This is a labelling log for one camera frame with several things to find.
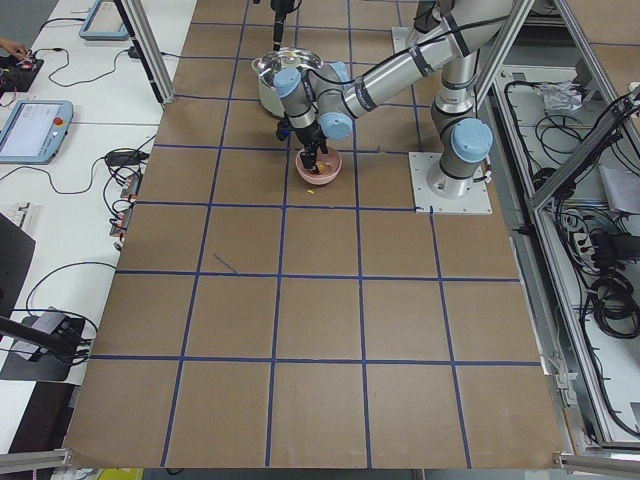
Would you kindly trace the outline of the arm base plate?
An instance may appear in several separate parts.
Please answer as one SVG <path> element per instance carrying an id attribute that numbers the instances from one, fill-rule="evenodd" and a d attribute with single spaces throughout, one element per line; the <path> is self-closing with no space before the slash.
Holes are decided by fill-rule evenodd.
<path id="1" fill-rule="evenodd" d="M 472 177 L 457 180 L 440 168 L 440 152 L 410 152 L 415 211 L 443 215 L 491 215 L 492 207 L 481 163 Z"/>
<path id="2" fill-rule="evenodd" d="M 391 29 L 393 50 L 399 53 L 416 43 L 419 33 L 413 27 L 393 27 Z"/>

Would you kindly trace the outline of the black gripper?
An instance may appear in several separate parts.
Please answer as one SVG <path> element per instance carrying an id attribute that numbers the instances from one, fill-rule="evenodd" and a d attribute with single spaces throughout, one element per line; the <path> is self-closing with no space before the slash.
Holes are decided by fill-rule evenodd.
<path id="1" fill-rule="evenodd" d="M 317 120 L 313 120 L 309 125 L 297 127 L 294 121 L 285 115 L 277 123 L 276 138 L 280 141 L 286 140 L 292 133 L 304 145 L 300 151 L 300 160 L 306 170 L 312 173 L 319 173 L 318 157 L 324 152 L 325 135 L 321 130 Z"/>
<path id="2" fill-rule="evenodd" d="M 274 24 L 273 24 L 273 43 L 272 50 L 279 51 L 282 45 L 283 37 L 284 37 L 284 27 L 285 27 L 286 15 L 284 13 L 276 12 L 274 15 Z"/>

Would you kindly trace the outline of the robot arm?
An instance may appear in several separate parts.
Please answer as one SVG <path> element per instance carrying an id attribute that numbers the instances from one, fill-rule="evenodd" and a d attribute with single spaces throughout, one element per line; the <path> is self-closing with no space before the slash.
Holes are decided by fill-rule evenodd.
<path id="1" fill-rule="evenodd" d="M 343 64 L 300 71 L 283 68 L 272 88 L 284 109 L 276 135 L 295 135 L 305 170 L 318 173 L 317 157 L 330 140 L 343 140 L 354 122 L 435 72 L 441 86 L 431 116 L 444 151 L 427 173 L 441 198 L 466 196 L 493 143 L 474 112 L 531 9 L 529 1 L 438 1 L 418 8 L 404 49 L 350 79 Z"/>
<path id="2" fill-rule="evenodd" d="M 300 8 L 302 0 L 271 0 L 270 8 L 274 12 L 273 46 L 272 50 L 278 52 L 282 45 L 286 17 Z"/>

